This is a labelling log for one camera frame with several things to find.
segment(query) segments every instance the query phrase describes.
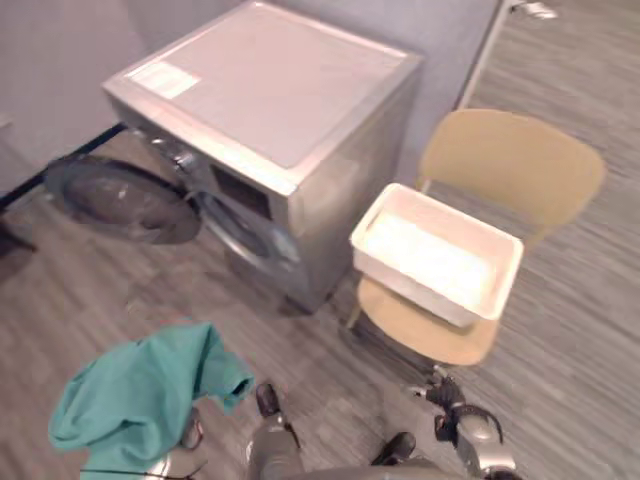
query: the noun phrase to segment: gray wall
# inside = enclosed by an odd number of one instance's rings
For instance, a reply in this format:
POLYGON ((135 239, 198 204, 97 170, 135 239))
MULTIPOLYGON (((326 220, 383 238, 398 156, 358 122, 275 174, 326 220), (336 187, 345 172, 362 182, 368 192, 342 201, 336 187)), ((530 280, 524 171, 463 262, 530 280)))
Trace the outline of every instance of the gray wall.
POLYGON ((243 3, 243 0, 123 1, 149 53, 243 3))
POLYGON ((1 135, 21 159, 0 154, 7 189, 117 121, 100 83, 145 50, 120 0, 0 0, 0 11, 1 135))

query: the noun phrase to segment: sticker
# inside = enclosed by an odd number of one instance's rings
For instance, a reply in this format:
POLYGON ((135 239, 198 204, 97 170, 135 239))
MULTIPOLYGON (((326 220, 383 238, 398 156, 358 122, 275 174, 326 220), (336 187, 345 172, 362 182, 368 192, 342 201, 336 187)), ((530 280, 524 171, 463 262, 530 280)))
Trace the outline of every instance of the sticker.
POLYGON ((200 81, 200 78, 166 62, 145 65, 130 73, 129 78, 167 99, 177 97, 200 81))

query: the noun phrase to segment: front-loading washing machine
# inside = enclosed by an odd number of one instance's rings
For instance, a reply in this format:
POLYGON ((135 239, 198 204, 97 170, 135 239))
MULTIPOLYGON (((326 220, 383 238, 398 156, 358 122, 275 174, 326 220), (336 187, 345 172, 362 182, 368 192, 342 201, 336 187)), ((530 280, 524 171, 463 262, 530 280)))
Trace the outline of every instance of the front-loading washing machine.
POLYGON ((419 64, 250 2, 104 88, 220 240, 314 310, 350 265, 351 230, 393 177, 419 64))

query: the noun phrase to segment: white plastic bin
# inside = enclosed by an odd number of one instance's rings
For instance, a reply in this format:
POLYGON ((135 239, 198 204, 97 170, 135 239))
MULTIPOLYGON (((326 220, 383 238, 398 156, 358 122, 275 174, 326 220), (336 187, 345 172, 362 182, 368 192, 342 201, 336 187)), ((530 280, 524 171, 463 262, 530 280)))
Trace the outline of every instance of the white plastic bin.
POLYGON ((351 244, 356 269, 458 327, 500 318, 523 253, 516 237, 395 183, 351 244))

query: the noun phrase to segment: teal towel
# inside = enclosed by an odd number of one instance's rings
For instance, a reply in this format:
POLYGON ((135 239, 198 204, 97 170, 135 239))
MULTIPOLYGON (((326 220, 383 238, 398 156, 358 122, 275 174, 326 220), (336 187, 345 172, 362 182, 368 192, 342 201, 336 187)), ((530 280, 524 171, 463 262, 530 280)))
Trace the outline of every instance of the teal towel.
POLYGON ((49 439, 63 450, 89 447, 86 469, 144 472, 180 441, 195 399, 211 395, 228 412, 252 384, 212 325, 165 328, 116 347, 78 373, 51 417, 49 439))

